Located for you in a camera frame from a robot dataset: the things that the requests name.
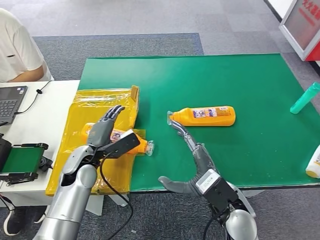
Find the green mat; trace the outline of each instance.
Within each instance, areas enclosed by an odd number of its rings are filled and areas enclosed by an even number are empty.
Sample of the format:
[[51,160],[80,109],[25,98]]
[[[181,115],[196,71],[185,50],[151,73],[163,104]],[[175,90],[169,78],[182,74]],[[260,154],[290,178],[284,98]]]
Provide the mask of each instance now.
[[320,116],[311,104],[290,107],[303,91],[280,54],[88,58],[79,90],[140,88],[137,129],[154,140],[152,156],[135,159],[131,189],[163,189],[159,176],[187,181],[192,153],[167,125],[167,111],[232,106],[231,127],[188,127],[205,143],[220,174],[238,187],[318,183],[305,169],[320,144]]

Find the yellow bottle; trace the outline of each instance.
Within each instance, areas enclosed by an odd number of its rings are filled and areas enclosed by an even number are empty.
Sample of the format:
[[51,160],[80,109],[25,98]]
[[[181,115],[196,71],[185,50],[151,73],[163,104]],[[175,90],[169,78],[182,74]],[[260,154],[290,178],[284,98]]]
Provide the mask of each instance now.
[[[81,137],[85,142],[87,141],[87,138],[88,137],[90,131],[91,130],[92,126],[94,123],[88,122],[86,123],[82,130],[81,131]],[[119,129],[113,129],[111,133],[110,140],[114,143],[120,139],[122,134],[125,133],[125,131],[119,130]],[[136,146],[135,148],[133,148],[130,151],[128,151],[128,154],[137,154],[137,153],[142,153],[142,154],[146,154],[148,156],[151,156],[153,153],[153,148],[155,144],[153,141],[146,141],[143,138],[141,138],[139,135],[137,135],[137,139],[139,139],[140,144],[138,146]]]
[[210,106],[183,108],[177,112],[168,112],[168,124],[174,120],[183,126],[231,126],[235,121],[232,106]]

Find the gray carpet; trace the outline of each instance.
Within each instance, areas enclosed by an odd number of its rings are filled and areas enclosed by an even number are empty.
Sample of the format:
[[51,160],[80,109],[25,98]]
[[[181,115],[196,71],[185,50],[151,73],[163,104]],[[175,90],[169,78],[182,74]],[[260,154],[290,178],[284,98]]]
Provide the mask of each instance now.
[[34,40],[55,80],[80,79],[88,57],[204,54],[198,33],[36,36]]
[[[35,37],[56,80],[79,79],[87,57],[202,55],[196,33],[121,36]],[[303,88],[318,76],[295,53],[282,53]],[[320,101],[315,99],[317,105]],[[206,202],[174,193],[131,194],[134,214],[115,240],[200,240],[210,217]],[[249,200],[256,211],[260,240],[319,239],[320,188],[267,190]],[[33,223],[35,207],[28,209],[27,225],[21,234],[8,237],[0,228],[2,240],[30,240],[40,227]],[[8,211],[0,208],[2,225]],[[123,223],[129,208],[116,206],[105,197],[102,216],[86,212],[79,240],[103,240]],[[223,240],[223,232],[214,222],[208,240]]]
[[[201,198],[174,193],[131,194],[130,198],[134,209],[134,217],[115,240],[200,240],[210,217],[206,202]],[[319,238],[319,188],[267,190],[249,201],[257,215],[260,240]],[[29,223],[23,232],[8,237],[0,228],[1,239],[32,239],[40,227],[32,223],[34,209],[29,209]],[[0,210],[0,224],[3,224],[6,213],[5,208]],[[128,206],[116,206],[105,197],[102,216],[85,214],[78,239],[107,239],[129,214]],[[213,222],[207,239],[224,240],[224,236],[220,225]]]

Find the laptop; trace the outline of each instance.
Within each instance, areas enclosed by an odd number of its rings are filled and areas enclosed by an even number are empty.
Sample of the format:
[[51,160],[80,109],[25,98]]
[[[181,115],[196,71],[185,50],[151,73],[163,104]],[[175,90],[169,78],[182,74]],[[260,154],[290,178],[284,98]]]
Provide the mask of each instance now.
[[0,123],[12,124],[15,112],[26,95],[27,86],[0,87]]

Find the laptop keyboard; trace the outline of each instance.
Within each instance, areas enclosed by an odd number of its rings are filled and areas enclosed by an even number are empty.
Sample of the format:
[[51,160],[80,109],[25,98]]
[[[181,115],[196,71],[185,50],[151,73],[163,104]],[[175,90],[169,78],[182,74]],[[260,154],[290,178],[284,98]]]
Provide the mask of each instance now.
[[17,102],[17,100],[0,101],[0,118],[11,116]]

